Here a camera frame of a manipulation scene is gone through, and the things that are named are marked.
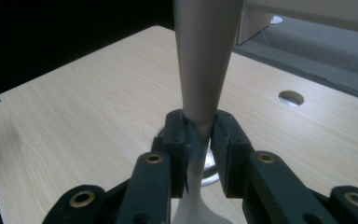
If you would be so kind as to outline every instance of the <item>gray surface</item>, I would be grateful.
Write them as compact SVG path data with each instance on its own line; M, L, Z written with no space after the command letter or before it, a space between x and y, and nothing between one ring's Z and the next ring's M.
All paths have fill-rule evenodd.
M358 32L281 18L234 51L358 96Z

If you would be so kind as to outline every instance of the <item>gray carpet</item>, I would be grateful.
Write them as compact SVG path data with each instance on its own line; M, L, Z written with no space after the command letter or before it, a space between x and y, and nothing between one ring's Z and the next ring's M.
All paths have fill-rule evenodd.
M234 51L358 97L358 32L281 18Z

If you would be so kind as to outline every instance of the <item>dark background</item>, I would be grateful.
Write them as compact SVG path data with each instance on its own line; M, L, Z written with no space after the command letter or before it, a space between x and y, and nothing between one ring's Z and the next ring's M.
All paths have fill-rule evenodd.
M172 0L0 1L0 93L153 25Z

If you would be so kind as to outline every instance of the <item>light wood tabletop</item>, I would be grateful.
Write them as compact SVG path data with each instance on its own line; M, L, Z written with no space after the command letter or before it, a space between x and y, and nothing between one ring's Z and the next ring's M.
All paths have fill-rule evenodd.
M282 91L304 97L281 102ZM131 176L165 116L181 108L174 32L151 27L0 94L0 211L41 223L69 189L111 189ZM232 53L219 109L256 150L279 155L311 189L358 187L358 99ZM205 202L246 223L218 182ZM172 200L172 212L177 200Z

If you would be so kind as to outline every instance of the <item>table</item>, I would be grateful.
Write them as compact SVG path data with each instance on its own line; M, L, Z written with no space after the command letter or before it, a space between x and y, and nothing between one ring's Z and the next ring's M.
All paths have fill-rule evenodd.
M296 91L300 106L283 104ZM41 223L68 190L108 190L131 176L165 115L182 99L174 32L151 27L0 94L0 211L5 223ZM307 187L358 187L358 99L232 53L219 109L256 150L271 151ZM241 200L219 183L205 202L245 223ZM172 200L172 212L177 200Z

